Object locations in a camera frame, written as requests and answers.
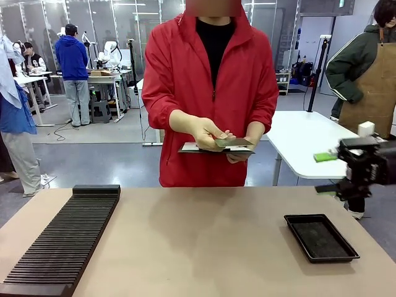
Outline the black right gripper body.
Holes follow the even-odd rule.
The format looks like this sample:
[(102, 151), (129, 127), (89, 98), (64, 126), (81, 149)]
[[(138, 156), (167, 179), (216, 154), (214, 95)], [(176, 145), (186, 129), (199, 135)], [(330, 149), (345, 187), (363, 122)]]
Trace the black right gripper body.
[(370, 137), (341, 139), (337, 147), (339, 160), (346, 163), (346, 175), (337, 183), (341, 199), (367, 198), (369, 187), (395, 184), (395, 141)]

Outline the person's left hand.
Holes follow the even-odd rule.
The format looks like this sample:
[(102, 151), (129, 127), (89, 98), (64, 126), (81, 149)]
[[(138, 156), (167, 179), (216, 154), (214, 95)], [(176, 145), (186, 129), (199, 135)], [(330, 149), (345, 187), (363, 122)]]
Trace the person's left hand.
[[(246, 148), (254, 151), (255, 148), (257, 147), (260, 139), (255, 139), (253, 137), (250, 136), (245, 136), (244, 137), (245, 140), (247, 140), (248, 142), (250, 142), (250, 145), (246, 145)], [(248, 158), (250, 157), (250, 155), (248, 154), (243, 154), (243, 153), (229, 153), (226, 155), (228, 161), (232, 164), (238, 163), (238, 162), (244, 162), (247, 161)]]

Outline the person's right hand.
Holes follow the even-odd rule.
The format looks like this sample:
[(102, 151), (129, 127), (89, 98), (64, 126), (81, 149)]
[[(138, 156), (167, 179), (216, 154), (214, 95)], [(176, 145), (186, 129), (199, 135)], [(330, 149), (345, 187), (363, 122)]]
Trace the person's right hand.
[(178, 133), (193, 136), (197, 146), (206, 151), (220, 152), (215, 139), (235, 139), (229, 131), (222, 131), (209, 118), (200, 118), (187, 114), (181, 110), (173, 110), (169, 117), (170, 128)]

